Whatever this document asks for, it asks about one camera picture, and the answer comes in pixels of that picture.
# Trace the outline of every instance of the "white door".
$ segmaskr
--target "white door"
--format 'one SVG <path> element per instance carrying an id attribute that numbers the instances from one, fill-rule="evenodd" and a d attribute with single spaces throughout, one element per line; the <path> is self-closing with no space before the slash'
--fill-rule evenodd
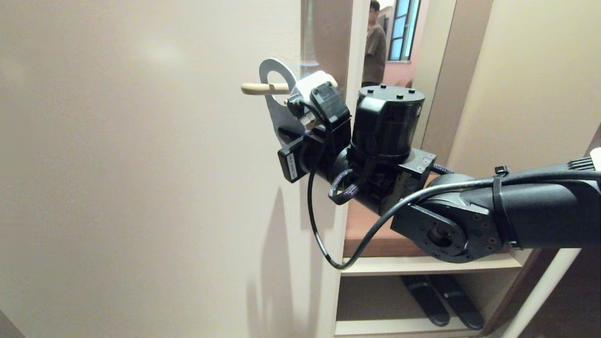
<path id="1" fill-rule="evenodd" d="M 298 69 L 300 12 L 0 2 L 0 310 L 26 337 L 332 334 L 339 275 L 306 182 L 284 180 L 265 100 L 239 88 L 265 58 Z M 338 256 L 344 216 L 317 183 Z"/>

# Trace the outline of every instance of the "robotic arm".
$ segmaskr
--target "robotic arm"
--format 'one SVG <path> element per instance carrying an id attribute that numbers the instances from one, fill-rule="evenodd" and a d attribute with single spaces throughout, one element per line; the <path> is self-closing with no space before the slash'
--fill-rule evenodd
<path id="1" fill-rule="evenodd" d="M 269 59 L 260 67 L 264 84 L 263 73 L 270 71 L 285 72 L 293 88 L 286 107 L 266 96 L 282 144 L 282 172 L 291 183 L 310 175 L 311 225 L 332 266 L 352 265 L 391 217 L 394 231 L 452 263 L 505 247 L 599 245 L 601 148 L 565 164 L 518 173 L 497 167 L 495 176 L 474 179 L 435 164 L 434 154 L 411 148 L 425 99 L 420 92 L 386 85 L 362 88 L 351 134 L 349 109 L 329 75 L 317 72 L 295 82 L 288 68 Z M 424 188 L 431 172 L 441 175 Z M 334 203 L 354 198 L 381 216 L 345 263 L 335 262 L 319 237 L 311 195 L 315 175 L 332 184 Z"/>

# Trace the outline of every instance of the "white label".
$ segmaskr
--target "white label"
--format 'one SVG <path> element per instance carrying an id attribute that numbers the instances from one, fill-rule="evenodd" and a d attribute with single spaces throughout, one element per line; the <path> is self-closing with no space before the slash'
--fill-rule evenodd
<path id="1" fill-rule="evenodd" d="M 298 176 L 296 173 L 296 161 L 294 160 L 294 154 L 288 154 L 288 156 L 286 156 L 286 161 L 288 162 L 288 170 L 290 170 L 290 180 L 293 180 Z"/>

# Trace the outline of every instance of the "white shelf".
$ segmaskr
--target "white shelf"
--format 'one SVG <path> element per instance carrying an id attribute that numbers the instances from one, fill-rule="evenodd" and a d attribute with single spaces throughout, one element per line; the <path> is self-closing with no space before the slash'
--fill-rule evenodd
<path id="1" fill-rule="evenodd" d="M 354 277 L 340 281 L 335 336 L 364 335 L 450 337 L 477 335 L 451 314 L 449 324 L 438 327 L 426 317 L 397 276 Z"/>
<path id="2" fill-rule="evenodd" d="M 342 271 L 342 276 L 412 275 L 487 272 L 492 269 L 519 269 L 522 264 L 511 254 L 487 256 L 469 263 L 447 263 L 430 256 L 363 257 Z"/>

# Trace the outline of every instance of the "wooden handle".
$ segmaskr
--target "wooden handle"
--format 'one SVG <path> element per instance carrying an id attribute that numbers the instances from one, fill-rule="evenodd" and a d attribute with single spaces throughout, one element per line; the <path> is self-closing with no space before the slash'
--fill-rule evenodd
<path id="1" fill-rule="evenodd" d="M 290 94 L 287 83 L 282 84 L 242 84 L 242 92 L 247 95 Z"/>

